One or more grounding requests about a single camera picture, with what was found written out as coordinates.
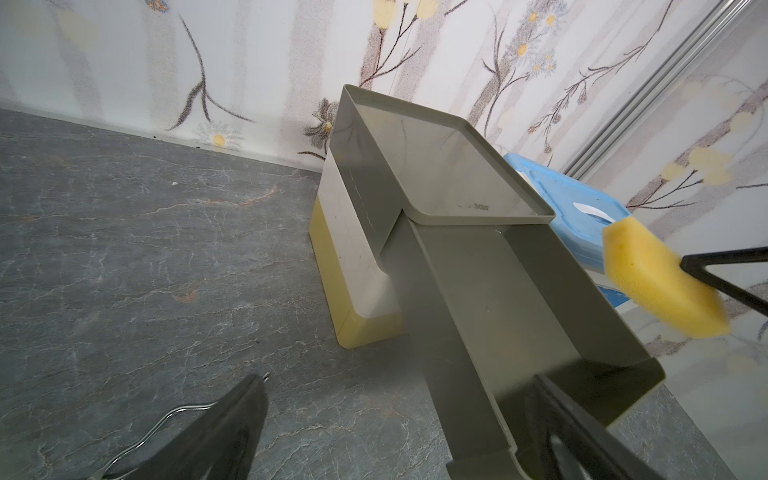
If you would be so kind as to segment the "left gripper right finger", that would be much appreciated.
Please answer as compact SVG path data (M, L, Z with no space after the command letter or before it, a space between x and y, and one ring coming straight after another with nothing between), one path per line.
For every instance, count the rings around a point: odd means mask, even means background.
M545 479L661 477L544 375L529 387L527 422Z

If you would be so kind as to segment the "yellow sponge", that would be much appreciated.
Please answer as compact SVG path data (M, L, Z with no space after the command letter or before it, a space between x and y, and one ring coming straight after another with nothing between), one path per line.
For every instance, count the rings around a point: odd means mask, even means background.
M683 271L682 258L635 217L606 226L602 241L605 275L658 320L694 339L730 332L716 290Z

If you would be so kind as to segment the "olive top drawer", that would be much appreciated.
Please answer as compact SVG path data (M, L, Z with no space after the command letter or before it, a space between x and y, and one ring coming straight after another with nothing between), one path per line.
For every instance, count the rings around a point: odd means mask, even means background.
M527 422L537 375L606 430L664 380L548 223L425 226L400 217L381 258L453 479L545 479Z

